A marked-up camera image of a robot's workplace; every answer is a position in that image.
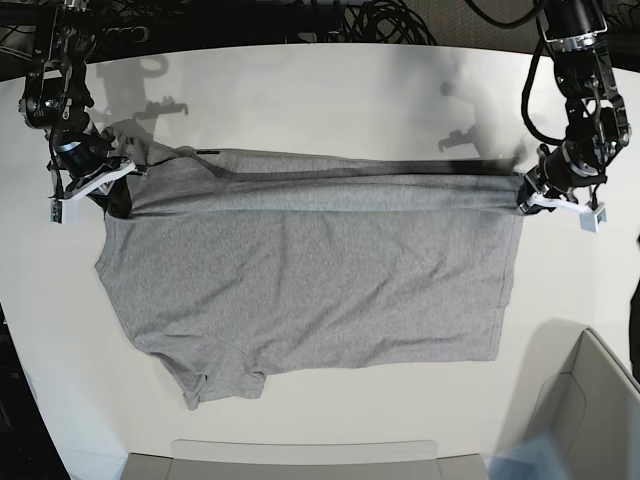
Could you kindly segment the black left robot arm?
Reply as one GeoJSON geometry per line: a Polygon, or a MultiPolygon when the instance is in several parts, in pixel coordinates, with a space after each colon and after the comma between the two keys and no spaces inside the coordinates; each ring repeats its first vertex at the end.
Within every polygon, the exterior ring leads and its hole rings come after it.
{"type": "Polygon", "coordinates": [[[588,209],[597,207],[597,188],[631,137],[604,34],[604,15],[593,1],[535,1],[539,41],[521,95],[521,116],[541,142],[538,163],[524,177],[518,203],[524,215],[575,207],[575,191],[589,188],[588,209]],[[542,53],[550,52],[554,79],[565,99],[564,137],[542,134],[529,116],[529,100],[542,53]]]}

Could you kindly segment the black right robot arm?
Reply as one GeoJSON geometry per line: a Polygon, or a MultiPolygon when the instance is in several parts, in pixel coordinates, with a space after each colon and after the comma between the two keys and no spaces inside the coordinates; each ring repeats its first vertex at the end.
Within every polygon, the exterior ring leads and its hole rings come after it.
{"type": "Polygon", "coordinates": [[[55,223],[63,222],[66,203],[85,197],[116,218],[128,217],[132,207],[126,177],[136,164],[116,152],[115,136],[98,130],[89,114],[87,60],[99,20],[99,7],[88,1],[63,1],[38,14],[19,112],[48,142],[55,223]]]}

